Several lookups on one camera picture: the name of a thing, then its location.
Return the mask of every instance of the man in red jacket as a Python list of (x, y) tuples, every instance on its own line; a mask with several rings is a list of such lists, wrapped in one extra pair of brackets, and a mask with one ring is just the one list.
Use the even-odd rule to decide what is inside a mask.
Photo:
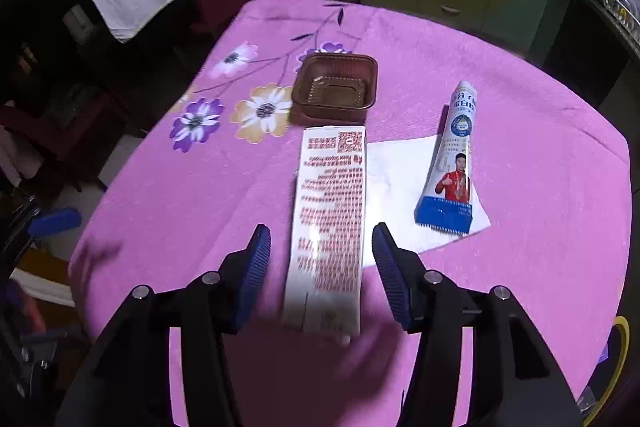
[(466, 155), (456, 154), (456, 170), (447, 172), (436, 185), (436, 194), (444, 190), (444, 198), (460, 203), (469, 202), (471, 192), (471, 180), (465, 174)]

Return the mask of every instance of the purple flower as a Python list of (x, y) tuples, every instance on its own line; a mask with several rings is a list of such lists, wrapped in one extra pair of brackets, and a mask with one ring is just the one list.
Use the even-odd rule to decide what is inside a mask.
[(201, 98), (197, 102), (190, 103), (186, 112), (174, 120), (174, 128), (169, 134), (169, 138), (174, 140), (174, 149), (187, 152), (191, 148), (191, 143), (206, 142), (209, 135), (220, 127), (218, 118), (223, 107), (220, 105), (219, 98), (211, 102)]
[(324, 42), (322, 46), (319, 48), (309, 48), (301, 55), (298, 55), (298, 61), (300, 62), (294, 71), (298, 73), (300, 70), (300, 66), (302, 66), (302, 62), (305, 61), (307, 55), (312, 55), (314, 53), (353, 53), (344, 49), (344, 46), (341, 42)]

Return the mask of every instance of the blue logo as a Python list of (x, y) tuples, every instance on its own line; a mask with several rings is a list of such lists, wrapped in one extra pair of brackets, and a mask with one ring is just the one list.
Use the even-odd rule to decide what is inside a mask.
[(451, 132), (456, 136), (469, 136), (471, 134), (471, 119), (466, 114), (460, 114), (451, 122)]

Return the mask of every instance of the red jacket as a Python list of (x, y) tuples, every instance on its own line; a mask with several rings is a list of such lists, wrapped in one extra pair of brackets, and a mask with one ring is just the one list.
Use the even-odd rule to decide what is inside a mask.
[[(449, 185), (444, 185), (444, 180), (451, 180)], [(460, 201), (461, 203), (469, 202), (469, 194), (471, 192), (471, 179), (464, 172), (447, 172), (436, 185), (436, 194), (440, 194), (444, 190), (444, 198), (451, 201)]]

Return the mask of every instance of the yellow hose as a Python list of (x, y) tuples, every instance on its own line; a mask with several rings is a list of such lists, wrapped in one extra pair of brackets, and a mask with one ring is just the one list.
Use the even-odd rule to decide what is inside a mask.
[(596, 415), (600, 412), (600, 409), (604, 406), (605, 402), (609, 399), (613, 388), (618, 383), (618, 378), (620, 377), (620, 373), (622, 373), (622, 368), (625, 365), (626, 354), (629, 350), (629, 323), (626, 321), (626, 318), (622, 315), (619, 315), (613, 321), (613, 326), (620, 330), (620, 338), (621, 338), (621, 346), (620, 346), (620, 356), (618, 357), (618, 363), (616, 364), (616, 370), (613, 372), (613, 376), (609, 381), (609, 385), (605, 389), (602, 394), (602, 398), (598, 400), (597, 404), (591, 409), (591, 412), (587, 415), (587, 418), (584, 419), (584, 427), (587, 427)]

